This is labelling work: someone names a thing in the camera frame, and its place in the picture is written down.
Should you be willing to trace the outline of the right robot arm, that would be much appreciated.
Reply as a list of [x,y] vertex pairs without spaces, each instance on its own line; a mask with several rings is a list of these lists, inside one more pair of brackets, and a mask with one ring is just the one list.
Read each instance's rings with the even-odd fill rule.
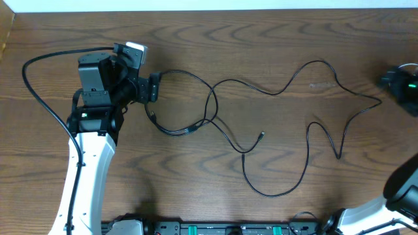
[[[389,69],[380,84],[413,117],[417,117],[417,71],[406,63]],[[318,234],[385,234],[401,228],[417,232],[417,156],[414,155],[387,180],[383,194],[362,206],[337,211]]]

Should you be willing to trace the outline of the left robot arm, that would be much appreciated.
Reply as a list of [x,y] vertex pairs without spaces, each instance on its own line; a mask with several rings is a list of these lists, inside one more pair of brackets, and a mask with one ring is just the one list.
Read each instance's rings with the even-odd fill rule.
[[69,166],[51,234],[100,234],[106,176],[132,102],[155,102],[160,75],[141,78],[147,47],[115,44],[111,54],[86,54],[78,60],[82,87],[73,97],[67,125]]

